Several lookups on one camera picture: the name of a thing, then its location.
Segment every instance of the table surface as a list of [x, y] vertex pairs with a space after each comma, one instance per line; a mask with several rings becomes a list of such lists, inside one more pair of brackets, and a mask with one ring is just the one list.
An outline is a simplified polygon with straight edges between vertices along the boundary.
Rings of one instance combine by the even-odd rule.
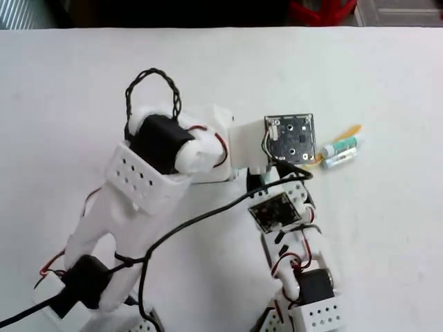
[[[37, 271], [123, 137], [125, 88], [155, 66], [185, 111], [215, 103], [239, 123], [313, 113], [319, 145], [363, 124], [360, 156], [308, 184], [341, 265], [349, 331], [438, 330], [442, 40], [425, 28], [1, 31], [1, 317], [31, 305]], [[135, 105], [169, 101], [159, 78], [134, 92]], [[242, 192], [242, 178], [194, 186], [171, 227]], [[154, 254], [145, 298], [167, 331], [247, 331], [279, 287], [246, 213], [239, 205]], [[98, 246], [107, 263], [113, 245]], [[54, 329], [38, 313], [7, 331]]]

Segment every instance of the white plastic bracket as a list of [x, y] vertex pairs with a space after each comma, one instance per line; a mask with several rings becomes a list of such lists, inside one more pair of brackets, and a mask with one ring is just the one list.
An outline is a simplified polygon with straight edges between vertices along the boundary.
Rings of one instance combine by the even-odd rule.
[[146, 214], [171, 210], [191, 184], [190, 176], [160, 174], [124, 143], [117, 146], [105, 176]]
[[345, 326], [340, 295], [295, 307], [291, 315], [297, 332], [328, 332]]

